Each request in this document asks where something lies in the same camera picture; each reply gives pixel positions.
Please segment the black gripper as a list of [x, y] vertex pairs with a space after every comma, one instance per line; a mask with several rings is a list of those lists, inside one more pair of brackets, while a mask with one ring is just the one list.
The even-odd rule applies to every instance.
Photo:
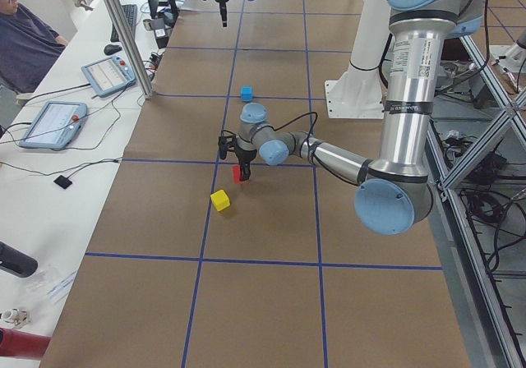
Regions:
[[239, 166], [239, 180], [249, 180], [251, 176], [251, 162], [256, 158], [257, 156], [257, 150], [247, 150], [243, 149], [241, 147], [236, 147], [234, 149], [234, 153], [236, 157], [238, 158], [238, 166]]
[[219, 13], [221, 16], [222, 26], [228, 26], [228, 10], [226, 3], [228, 0], [215, 0], [219, 4]]

